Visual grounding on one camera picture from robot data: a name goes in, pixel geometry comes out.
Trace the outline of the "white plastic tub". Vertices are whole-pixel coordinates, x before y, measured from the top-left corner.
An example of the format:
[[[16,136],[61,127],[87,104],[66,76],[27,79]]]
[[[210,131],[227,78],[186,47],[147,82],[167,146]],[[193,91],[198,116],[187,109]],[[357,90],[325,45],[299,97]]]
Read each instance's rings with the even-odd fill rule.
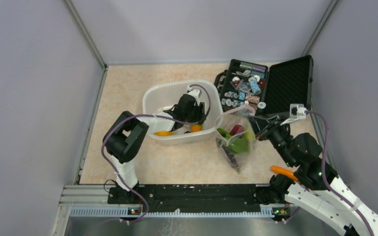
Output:
[[[188,133],[190,126],[184,125],[182,128],[174,131],[171,136],[158,136],[154,133],[160,131],[160,125],[167,122],[165,119],[158,119],[157,126],[150,126],[147,136],[164,146],[201,142],[215,137],[216,119],[223,113],[223,110],[217,88],[214,84],[206,80],[192,79],[176,81],[151,87],[143,96],[143,113],[150,115],[155,114],[157,116],[165,115],[163,111],[171,109],[173,105],[177,104],[182,95],[188,92],[188,89],[195,89],[201,92],[199,101],[205,103],[205,111],[208,110],[209,106],[207,96],[211,99],[211,109],[202,125],[202,130]]]

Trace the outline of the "red toy fruit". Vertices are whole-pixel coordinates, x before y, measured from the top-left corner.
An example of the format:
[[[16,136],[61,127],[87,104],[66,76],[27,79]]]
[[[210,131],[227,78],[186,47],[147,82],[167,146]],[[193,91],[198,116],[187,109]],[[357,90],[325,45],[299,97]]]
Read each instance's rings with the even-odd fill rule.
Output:
[[[238,124],[238,125],[235,125],[231,131],[229,132],[229,134],[234,137],[234,136],[240,136],[240,135],[243,135],[245,133],[245,128]]]

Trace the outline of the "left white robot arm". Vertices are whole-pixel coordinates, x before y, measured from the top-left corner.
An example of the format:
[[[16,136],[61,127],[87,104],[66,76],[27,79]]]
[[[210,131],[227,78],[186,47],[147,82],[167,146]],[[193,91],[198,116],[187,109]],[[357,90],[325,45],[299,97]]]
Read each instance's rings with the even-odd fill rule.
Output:
[[[126,203],[138,197],[138,184],[133,159],[138,154],[147,134],[173,133],[184,125],[202,125],[211,110],[211,99],[200,101],[200,90],[181,96],[170,109],[157,114],[134,115],[122,112],[102,139],[101,153],[117,175],[119,196]]]

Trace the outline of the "green toy lime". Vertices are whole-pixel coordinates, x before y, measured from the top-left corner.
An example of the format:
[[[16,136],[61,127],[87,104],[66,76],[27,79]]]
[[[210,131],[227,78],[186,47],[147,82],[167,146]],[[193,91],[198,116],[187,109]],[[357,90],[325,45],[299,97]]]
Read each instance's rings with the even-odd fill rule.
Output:
[[[256,138],[255,138],[255,133],[252,129],[246,131],[244,134],[243,134],[243,138],[249,142],[249,143],[254,143],[256,141]]]

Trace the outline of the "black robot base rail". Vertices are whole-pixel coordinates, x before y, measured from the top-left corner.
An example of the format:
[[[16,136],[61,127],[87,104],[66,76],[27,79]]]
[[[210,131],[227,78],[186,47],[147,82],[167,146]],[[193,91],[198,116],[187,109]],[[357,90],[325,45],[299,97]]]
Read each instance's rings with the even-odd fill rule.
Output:
[[[111,187],[107,202],[142,205],[150,213],[259,212],[266,205],[287,205],[281,191],[268,184],[145,184],[134,192]]]

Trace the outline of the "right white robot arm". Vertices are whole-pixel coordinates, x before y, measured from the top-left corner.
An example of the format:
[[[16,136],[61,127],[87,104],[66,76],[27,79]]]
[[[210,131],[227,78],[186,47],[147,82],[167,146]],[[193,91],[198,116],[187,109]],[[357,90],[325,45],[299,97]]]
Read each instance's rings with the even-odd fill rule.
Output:
[[[288,202],[307,211],[342,236],[378,236],[378,214],[344,183],[337,171],[320,158],[323,148],[310,133],[293,137],[278,116],[249,116],[255,137],[269,141],[283,161],[296,171],[270,178],[263,203]]]

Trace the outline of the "purple toy eggplant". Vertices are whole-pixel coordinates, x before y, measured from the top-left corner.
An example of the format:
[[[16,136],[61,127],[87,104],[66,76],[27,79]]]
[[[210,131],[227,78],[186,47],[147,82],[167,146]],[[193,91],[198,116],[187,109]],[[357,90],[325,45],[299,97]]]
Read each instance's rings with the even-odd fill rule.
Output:
[[[239,173],[240,172],[239,164],[235,158],[235,155],[227,147],[223,147],[223,151],[225,155],[227,156],[227,159],[231,168],[233,168],[237,173]]]

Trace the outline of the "clear zip top bag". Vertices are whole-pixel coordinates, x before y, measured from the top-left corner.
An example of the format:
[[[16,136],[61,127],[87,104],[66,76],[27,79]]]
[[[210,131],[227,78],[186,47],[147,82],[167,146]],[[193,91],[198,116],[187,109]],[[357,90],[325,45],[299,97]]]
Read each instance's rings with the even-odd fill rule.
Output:
[[[254,114],[255,109],[246,102],[219,115],[215,121],[217,149],[238,174],[254,151],[255,135],[249,121]]]

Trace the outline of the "green orange toy mango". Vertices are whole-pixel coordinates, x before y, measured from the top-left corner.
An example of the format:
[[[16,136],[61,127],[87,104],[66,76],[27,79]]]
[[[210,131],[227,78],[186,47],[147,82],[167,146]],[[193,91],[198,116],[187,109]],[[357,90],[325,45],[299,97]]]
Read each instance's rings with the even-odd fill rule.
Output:
[[[193,124],[190,126],[190,131],[191,133],[193,132],[199,132],[203,130],[203,125],[202,124]]]

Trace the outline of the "green toy leaf vegetable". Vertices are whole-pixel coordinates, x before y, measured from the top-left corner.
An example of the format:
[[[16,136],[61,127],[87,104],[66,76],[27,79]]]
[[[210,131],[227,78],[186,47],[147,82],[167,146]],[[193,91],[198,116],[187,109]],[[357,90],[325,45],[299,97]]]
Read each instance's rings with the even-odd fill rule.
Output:
[[[218,128],[217,132],[219,133],[216,138],[217,147],[227,147],[233,154],[250,152],[250,143],[243,138],[243,135],[232,137],[222,128]]]

